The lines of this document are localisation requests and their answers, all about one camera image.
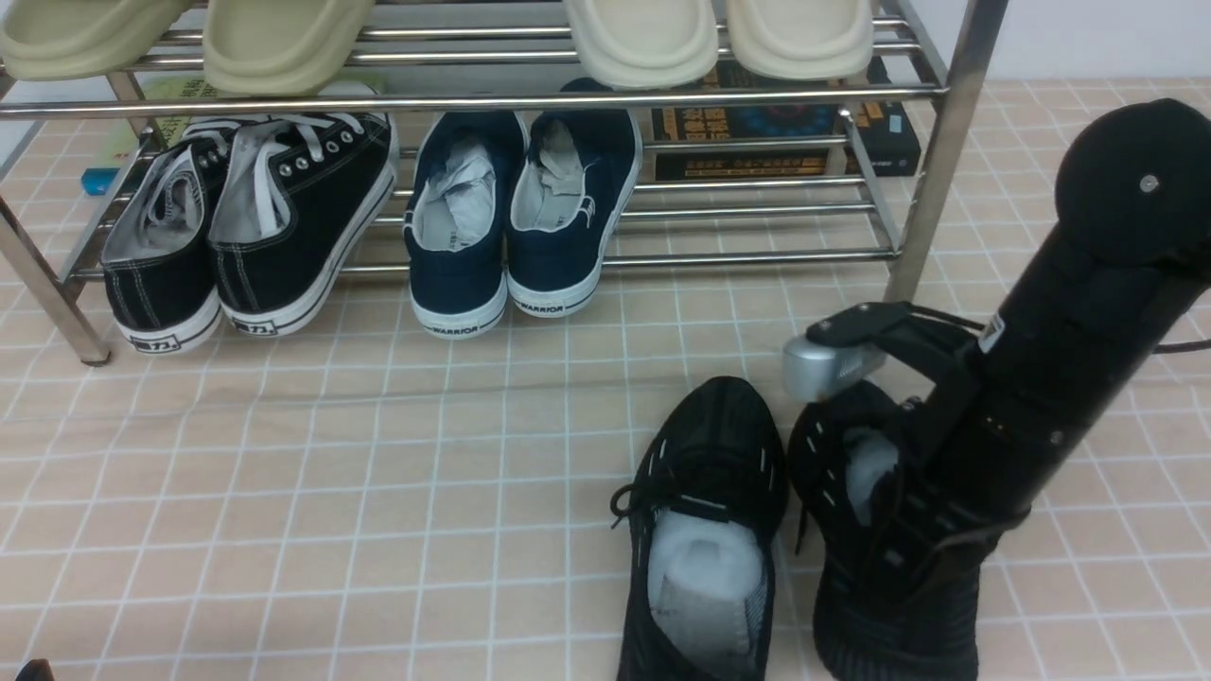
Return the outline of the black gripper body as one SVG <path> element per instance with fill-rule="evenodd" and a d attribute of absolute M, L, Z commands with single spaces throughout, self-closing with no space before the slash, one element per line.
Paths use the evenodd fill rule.
<path fill-rule="evenodd" d="M 976 391 L 964 364 L 976 326 L 907 303 L 873 303 L 807 328 L 807 522 L 848 599 L 905 606 L 957 580 L 991 555 L 1026 513 L 991 513 L 926 474 L 957 406 Z M 886 357 L 959 388 L 939 414 L 891 400 L 869 383 Z"/>

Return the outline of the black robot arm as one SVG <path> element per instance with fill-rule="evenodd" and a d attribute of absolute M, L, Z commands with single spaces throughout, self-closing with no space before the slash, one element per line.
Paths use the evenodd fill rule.
<path fill-rule="evenodd" d="M 972 574 L 1209 290 L 1209 119 L 1163 98 L 1104 113 L 1064 151 L 1057 221 L 975 333 L 908 303 L 848 307 L 804 338 L 925 374 L 920 401 L 821 393 L 792 480 L 822 584 L 900 610 Z"/>

